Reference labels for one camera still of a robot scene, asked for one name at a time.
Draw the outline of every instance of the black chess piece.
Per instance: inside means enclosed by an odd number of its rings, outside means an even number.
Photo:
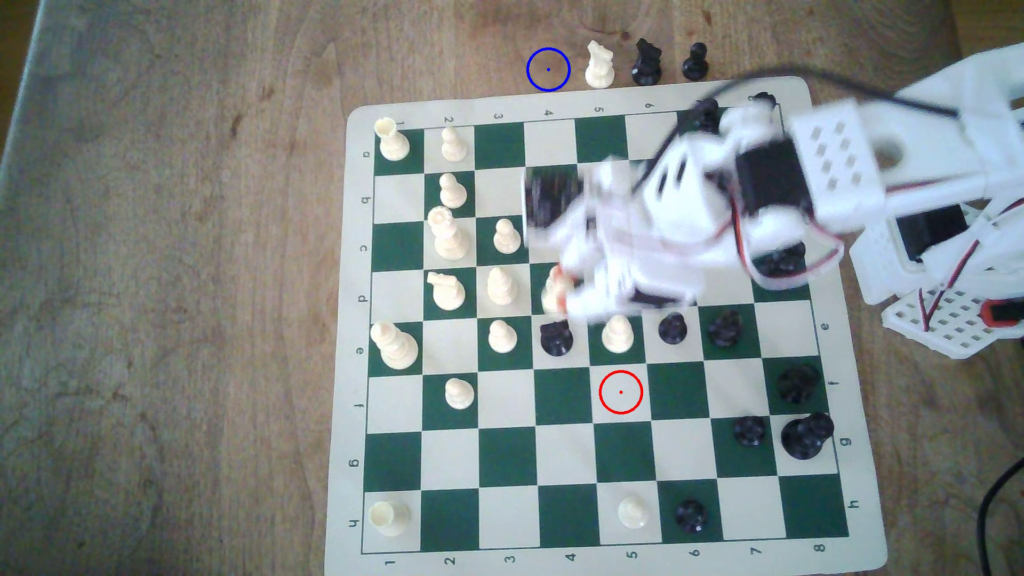
[[[759,446],[767,429],[762,416],[742,416],[732,421],[732,436],[743,446]]]
[[[639,86],[653,86],[662,80],[662,49],[641,38],[637,41],[637,61],[633,81]]]
[[[684,532],[696,534],[702,531],[705,525],[708,524],[708,510],[705,509],[703,504],[696,500],[686,500],[676,506],[676,524]]]
[[[800,364],[778,375],[775,386],[782,400],[790,404],[803,404],[814,396],[821,375],[808,364]]]
[[[690,57],[683,60],[683,76],[687,80],[703,80],[708,76],[708,46],[703,42],[694,42],[690,46]]]
[[[827,414],[815,412],[782,426],[782,448],[798,460],[808,460],[821,452],[825,441],[836,431],[836,424]]]
[[[666,316],[657,324],[657,335],[667,344],[678,344],[686,337],[686,319],[678,312]]]
[[[734,346],[742,333],[743,321],[739,318],[739,313],[734,310],[723,312],[708,327],[708,337],[716,346]]]
[[[569,321],[541,325],[541,347],[551,356],[565,356],[572,349],[572,332]]]

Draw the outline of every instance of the white chess piece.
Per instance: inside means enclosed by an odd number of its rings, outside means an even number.
[[[370,506],[367,520],[385,536],[397,536],[409,527],[409,506],[401,502],[377,502]]]
[[[441,310],[451,312],[466,301],[466,287],[454,276],[428,272],[427,284],[434,287],[434,303]]]
[[[444,402],[449,403],[449,406],[455,408],[456,410],[465,410],[473,404],[473,398],[475,397],[473,393],[473,386],[466,380],[460,380],[459,378],[449,378],[444,382]]]
[[[621,314],[612,316],[601,330],[601,343],[614,354],[623,354],[633,347],[633,325],[629,319]]]
[[[522,237],[519,231],[512,224],[512,220],[502,218],[495,224],[495,248],[502,254],[511,254],[522,245]]]
[[[420,346],[412,335],[390,322],[378,322],[370,328],[370,339],[381,351],[381,360],[392,370],[404,370],[420,356]]]
[[[441,187],[441,204],[445,207],[455,210],[466,203],[466,198],[468,197],[466,187],[455,179],[455,174],[451,172],[441,174],[438,183]]]
[[[487,343],[490,344],[490,349],[498,354],[508,354],[512,352],[518,340],[519,336],[516,335],[515,329],[504,320],[496,320],[490,323],[490,330],[487,333]]]
[[[590,50],[590,64],[584,73],[584,79],[591,88],[607,88],[615,79],[615,71],[611,68],[611,50],[591,40],[587,44]]]
[[[622,502],[618,503],[618,521],[622,522],[626,528],[637,529],[642,528],[647,524],[648,517],[650,512],[647,510],[647,505],[643,503],[643,500],[637,498],[636,496],[627,496]]]
[[[469,148],[459,137],[459,132],[455,128],[446,126],[441,130],[441,140],[444,142],[441,145],[441,156],[444,157],[444,160],[459,162],[463,158],[466,158]]]
[[[519,293],[519,287],[502,266],[495,266],[487,273],[487,297],[500,306],[512,303]]]
[[[374,132],[381,139],[381,156],[397,162],[409,155],[409,138],[398,131],[394,120],[381,118],[374,122]]]
[[[455,223],[452,210],[443,206],[434,206],[427,212],[427,223],[434,234],[434,250],[445,260],[458,260],[469,251],[469,243],[462,237],[462,232]]]

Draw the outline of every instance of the wooden table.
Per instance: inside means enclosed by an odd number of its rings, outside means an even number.
[[[665,82],[695,40],[712,78],[890,89],[959,55],[924,0],[48,2],[0,181],[0,572],[322,572],[346,116],[532,92],[530,52],[592,38],[628,85],[640,37]],[[973,574],[978,503],[1024,452],[1024,352],[946,360],[844,278],[882,573]],[[992,510],[1001,574],[1022,486]]]

